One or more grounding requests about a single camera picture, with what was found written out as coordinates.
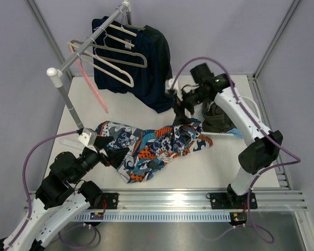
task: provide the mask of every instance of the dark blue garment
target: dark blue garment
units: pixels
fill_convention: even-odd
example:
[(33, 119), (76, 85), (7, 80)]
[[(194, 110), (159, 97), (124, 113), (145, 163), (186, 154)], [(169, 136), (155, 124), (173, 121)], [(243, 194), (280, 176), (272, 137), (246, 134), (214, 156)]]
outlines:
[[(103, 19), (94, 19), (92, 21), (93, 31), (95, 28), (99, 27), (107, 17)], [(114, 21), (113, 25), (121, 26), (118, 22)], [(128, 72), (134, 80), (134, 87), (131, 88), (120, 81), (108, 76), (107, 74), (94, 69), (94, 80), (99, 89), (108, 89), (114, 93), (133, 93), (140, 101), (145, 103), (148, 107), (154, 109), (156, 112), (164, 112), (172, 107), (173, 100), (165, 96), (165, 83), (162, 80), (161, 71), (158, 62), (158, 55), (156, 52), (155, 44), (147, 38), (145, 35), (139, 33), (136, 29), (127, 28), (137, 34), (136, 37), (129, 35), (125, 32), (119, 31), (117, 29), (108, 27), (106, 29), (107, 34), (115, 36), (119, 39), (126, 40), (135, 46), (130, 49), (126, 48), (126, 45), (118, 42), (111, 38), (106, 38), (105, 43), (107, 46), (128, 50), (131, 52), (138, 52), (143, 54), (148, 61), (147, 68), (141, 68), (131, 65), (119, 64), (111, 62), (122, 70)], [(103, 32), (97, 39), (96, 43), (98, 45), (104, 45), (105, 33)], [(127, 55), (123, 53), (107, 51), (103, 49), (96, 49), (96, 54), (99, 56), (104, 56), (107, 58), (143, 64), (143, 59), (138, 56)], [(125, 79), (129, 82), (127, 76), (119, 73), (108, 65), (103, 64), (99, 60), (94, 59), (94, 64), (100, 66), (101, 68), (113, 73), (114, 75)]]

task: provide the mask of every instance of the gray wall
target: gray wall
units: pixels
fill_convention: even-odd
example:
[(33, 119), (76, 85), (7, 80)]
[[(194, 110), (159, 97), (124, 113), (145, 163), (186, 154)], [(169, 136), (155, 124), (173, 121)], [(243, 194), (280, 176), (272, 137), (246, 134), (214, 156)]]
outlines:
[[(110, 15), (122, 0), (36, 2), (61, 51), (68, 57), (66, 43), (89, 36), (92, 20)], [(231, 73), (253, 73), (291, 4), (291, 0), (131, 2), (133, 24), (150, 25), (167, 38), (174, 74), (188, 60), (203, 55), (221, 61)], [(79, 75), (75, 64), (72, 70)]]
[(283, 146), (301, 157), (288, 172), (293, 187), (304, 192), (314, 223), (314, 0), (299, 6), (259, 85)]
[[(21, 220), (27, 153), (57, 131), (63, 102), (46, 70), (58, 65), (26, 1), (0, 1), (0, 238)], [(30, 160), (30, 190), (40, 184), (51, 147), (41, 147)]]

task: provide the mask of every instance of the colorful printed fabric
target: colorful printed fabric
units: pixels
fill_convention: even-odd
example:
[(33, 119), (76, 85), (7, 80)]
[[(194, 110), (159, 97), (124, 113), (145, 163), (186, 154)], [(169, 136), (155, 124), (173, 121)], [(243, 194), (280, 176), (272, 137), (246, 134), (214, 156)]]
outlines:
[(191, 119), (190, 125), (163, 127), (159, 130), (141, 130), (125, 124), (106, 121), (98, 126), (99, 136), (112, 136), (110, 149), (129, 148), (117, 168), (127, 183), (146, 181), (178, 156), (209, 148), (210, 138), (201, 135), (202, 125)]

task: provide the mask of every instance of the white table surface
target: white table surface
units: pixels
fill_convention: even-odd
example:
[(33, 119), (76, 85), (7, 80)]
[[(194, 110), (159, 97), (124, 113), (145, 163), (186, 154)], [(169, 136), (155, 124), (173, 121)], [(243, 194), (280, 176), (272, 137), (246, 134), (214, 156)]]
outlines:
[[(247, 77), (232, 76), (240, 94), (252, 98)], [(180, 85), (194, 84), (191, 76), (181, 76)], [(95, 129), (100, 123), (108, 120), (124, 123), (140, 129), (160, 129), (172, 124), (174, 112), (172, 109), (156, 113), (147, 107), (131, 93), (115, 94), (108, 90), (99, 90), (107, 104), (109, 113), (106, 114), (84, 78), (75, 77), (72, 80), (69, 97), (80, 116), (84, 126)], [(76, 130), (77, 127), (65, 107), (58, 128), (58, 133)], [(63, 137), (77, 141), (77, 134)], [(242, 139), (215, 139), (209, 149), (178, 157), (162, 170), (156, 172), (151, 180), (127, 184), (113, 167), (98, 164), (84, 180), (92, 180), (101, 189), (201, 189), (225, 188), (231, 183), (239, 168), (238, 155), (245, 149)], [(65, 146), (56, 139), (50, 156), (49, 166), (61, 152), (69, 151), (78, 156), (81, 151)], [(277, 188), (278, 180), (274, 170), (260, 177), (255, 187)]]

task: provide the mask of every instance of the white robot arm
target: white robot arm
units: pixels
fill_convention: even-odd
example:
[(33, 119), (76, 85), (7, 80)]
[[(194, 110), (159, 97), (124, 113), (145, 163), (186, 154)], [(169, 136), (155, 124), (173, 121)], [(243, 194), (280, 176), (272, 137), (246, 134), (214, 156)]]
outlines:
[[(282, 143), (283, 136), (279, 131), (272, 132), (269, 127), (263, 124), (245, 104), (234, 87), (237, 98), (235, 97), (226, 74), (214, 76), (207, 64), (198, 65), (190, 72), (195, 83), (198, 84), (197, 87), (185, 92), (183, 89), (179, 90), (178, 85), (175, 84), (176, 89), (169, 91), (176, 99), (173, 106), (176, 113), (174, 125), (190, 123), (185, 113), (186, 110), (193, 114), (194, 106), (204, 101), (214, 101), (243, 134), (247, 148), (240, 153), (241, 168), (235, 180), (227, 188), (227, 197), (233, 205), (249, 191), (250, 184), (258, 172), (270, 166), (278, 157), (279, 148), (264, 137), (262, 131), (279, 145)], [(243, 103), (247, 113), (259, 124), (260, 130), (241, 107), (241, 103)]]
[(99, 162), (117, 167), (129, 149), (108, 149), (113, 137), (97, 137), (91, 129), (81, 129), (78, 133), (78, 139), (85, 145), (82, 154), (76, 158), (70, 152), (62, 152), (55, 158), (49, 175), (36, 191), (31, 212), (10, 236), (0, 239), (0, 250), (44, 250), (77, 214), (89, 207), (103, 208), (103, 193), (92, 181), (84, 182), (67, 202), (74, 192), (70, 184), (77, 184)]

